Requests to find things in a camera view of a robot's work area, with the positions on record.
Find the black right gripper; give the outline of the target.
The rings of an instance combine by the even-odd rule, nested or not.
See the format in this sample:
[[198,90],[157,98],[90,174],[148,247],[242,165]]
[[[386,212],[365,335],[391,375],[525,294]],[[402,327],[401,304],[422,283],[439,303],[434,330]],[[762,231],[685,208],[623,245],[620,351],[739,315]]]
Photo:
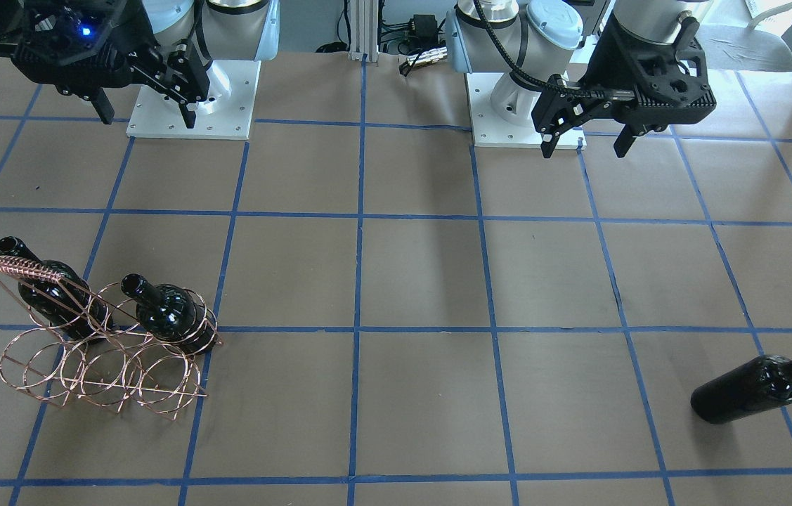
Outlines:
[[207,99],[206,67],[193,41],[174,43],[167,57],[158,53],[141,1],[23,1],[20,29],[14,67],[38,84],[90,96],[103,124],[113,124],[115,109],[96,89],[135,82],[177,103],[185,127],[195,127],[189,106]]

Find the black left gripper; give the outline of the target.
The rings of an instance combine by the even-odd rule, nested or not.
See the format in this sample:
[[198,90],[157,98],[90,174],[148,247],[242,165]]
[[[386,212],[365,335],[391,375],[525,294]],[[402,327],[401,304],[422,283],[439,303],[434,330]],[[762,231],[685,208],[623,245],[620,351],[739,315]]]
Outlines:
[[533,106],[533,125],[551,158],[561,135],[589,119],[611,118],[624,125],[614,153],[624,158],[642,136],[642,125],[698,124],[717,106],[708,83],[707,61],[695,35],[700,23],[679,23],[682,34],[669,44],[645,41],[611,14],[584,74],[586,89],[630,91],[631,97],[605,108],[600,96],[548,82]]

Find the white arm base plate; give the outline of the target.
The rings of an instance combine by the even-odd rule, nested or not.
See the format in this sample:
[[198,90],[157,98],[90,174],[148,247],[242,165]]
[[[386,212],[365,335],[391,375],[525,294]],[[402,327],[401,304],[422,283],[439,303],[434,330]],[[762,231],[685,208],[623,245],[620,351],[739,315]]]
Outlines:
[[537,91],[525,89],[507,73],[469,73],[466,84],[476,147],[540,148],[543,135],[531,119]]
[[207,70],[209,96],[189,106],[195,112],[191,129],[184,124],[178,103],[143,86],[126,134],[133,138],[247,141],[260,69],[260,61],[213,60]]

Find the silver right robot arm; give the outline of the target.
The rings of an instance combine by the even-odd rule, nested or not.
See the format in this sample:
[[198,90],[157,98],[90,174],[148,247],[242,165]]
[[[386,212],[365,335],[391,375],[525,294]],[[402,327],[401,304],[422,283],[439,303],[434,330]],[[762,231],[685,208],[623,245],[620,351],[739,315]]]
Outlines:
[[220,99],[220,60],[271,60],[277,1],[23,1],[11,63],[26,78],[115,111],[107,89],[145,86],[176,105],[187,129]]

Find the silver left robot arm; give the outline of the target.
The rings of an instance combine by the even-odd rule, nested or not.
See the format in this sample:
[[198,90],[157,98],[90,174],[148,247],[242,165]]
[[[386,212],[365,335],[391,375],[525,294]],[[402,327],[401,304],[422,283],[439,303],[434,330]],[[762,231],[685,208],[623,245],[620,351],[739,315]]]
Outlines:
[[584,22],[563,1],[459,1],[445,17],[445,41],[454,71],[500,75],[495,111],[537,131],[544,158],[592,119],[623,125],[614,142],[622,158],[637,138],[698,124],[716,109],[696,6],[617,1],[576,81],[563,73],[584,39]]

